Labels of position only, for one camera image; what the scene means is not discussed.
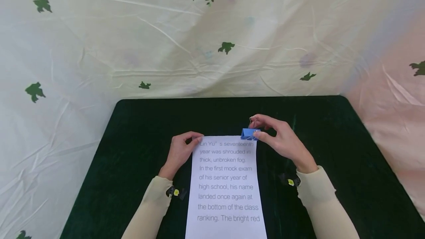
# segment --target pink fabric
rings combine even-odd
[[[377,59],[346,96],[425,220],[425,12]]]

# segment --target dark green velvet tablecloth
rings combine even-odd
[[[240,135],[249,117],[287,121],[319,165],[360,238],[424,239],[425,224],[349,102],[341,96],[121,100],[93,158],[61,239],[119,239],[151,179],[164,164],[171,137],[190,130]],[[315,238],[296,188],[278,174],[291,161],[258,143],[258,181],[267,236]],[[190,187],[191,158],[174,184]],[[188,197],[173,199],[157,238],[184,239]]]

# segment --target hand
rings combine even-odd
[[[313,156],[287,122],[263,114],[252,116],[249,128],[262,127],[265,130],[273,128],[277,132],[276,136],[270,136],[266,132],[254,132],[254,136],[268,144],[281,156],[293,160],[299,172],[309,174],[319,169]]]
[[[187,161],[195,149],[196,145],[202,140],[201,133],[197,132],[186,132],[181,135],[173,136],[171,139],[170,151],[168,152],[168,158],[164,166],[159,171],[158,176],[173,180],[174,175],[180,169],[180,167]],[[186,144],[186,141],[193,138],[192,142]]]

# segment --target wrinkled fabric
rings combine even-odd
[[[59,238],[121,98],[344,94],[425,216],[424,0],[0,2],[0,239]]]

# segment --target blue binder clip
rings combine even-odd
[[[256,131],[261,130],[257,128],[243,128],[241,139],[246,139],[247,141],[257,141],[258,139],[253,135]]]

